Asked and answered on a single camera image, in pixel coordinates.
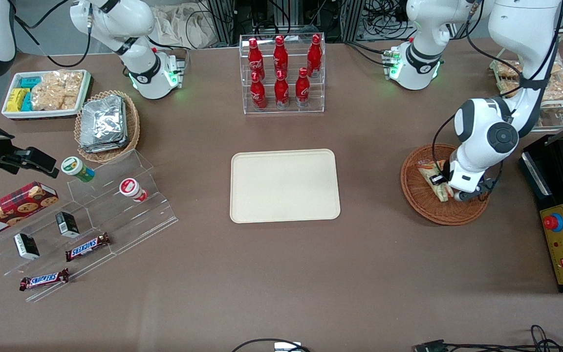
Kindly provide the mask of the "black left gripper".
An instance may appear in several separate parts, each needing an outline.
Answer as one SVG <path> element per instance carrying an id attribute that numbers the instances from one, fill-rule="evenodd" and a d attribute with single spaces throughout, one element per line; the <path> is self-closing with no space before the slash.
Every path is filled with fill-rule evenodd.
<path id="1" fill-rule="evenodd" d="M 451 177 L 452 177 L 452 169 L 451 169 L 451 161 L 449 159 L 444 160 L 444 164 L 442 167 L 442 171 L 438 175 L 430 176 L 430 183 L 431 185 L 438 186 L 438 185 L 447 185 L 451 186 Z"/>

